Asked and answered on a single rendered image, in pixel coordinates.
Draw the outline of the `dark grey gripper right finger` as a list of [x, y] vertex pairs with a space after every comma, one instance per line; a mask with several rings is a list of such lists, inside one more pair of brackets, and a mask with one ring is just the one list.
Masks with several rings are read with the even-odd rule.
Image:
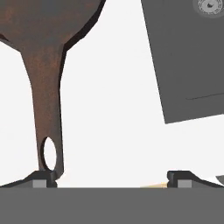
[[224, 188], [224, 185], [201, 179], [191, 171], [168, 171], [168, 188]]

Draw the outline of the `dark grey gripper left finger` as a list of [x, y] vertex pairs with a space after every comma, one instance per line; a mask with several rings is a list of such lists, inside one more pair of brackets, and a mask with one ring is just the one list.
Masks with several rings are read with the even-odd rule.
[[0, 188], [55, 188], [57, 186], [51, 171], [34, 171], [24, 179], [0, 185]]

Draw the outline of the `rusty brown cast iron pan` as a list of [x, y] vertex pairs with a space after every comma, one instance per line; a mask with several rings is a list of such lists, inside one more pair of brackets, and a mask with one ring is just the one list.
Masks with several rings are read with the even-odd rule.
[[60, 80], [67, 51], [97, 22], [106, 0], [0, 0], [0, 41], [19, 51], [28, 74], [35, 118], [38, 167], [48, 169], [44, 144], [51, 138], [64, 172]]

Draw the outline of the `dark grey sink basin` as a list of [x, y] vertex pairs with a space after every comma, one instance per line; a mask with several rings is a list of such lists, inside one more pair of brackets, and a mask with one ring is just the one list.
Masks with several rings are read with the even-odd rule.
[[224, 114], [224, 0], [141, 0], [164, 121]]

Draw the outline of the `tan wooden cupboard front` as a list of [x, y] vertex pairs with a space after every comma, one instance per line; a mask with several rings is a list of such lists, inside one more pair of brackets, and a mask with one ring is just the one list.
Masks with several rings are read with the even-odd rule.
[[153, 185], [145, 185], [141, 186], [140, 188], [167, 188], [167, 183], [159, 183], [159, 184], [153, 184]]

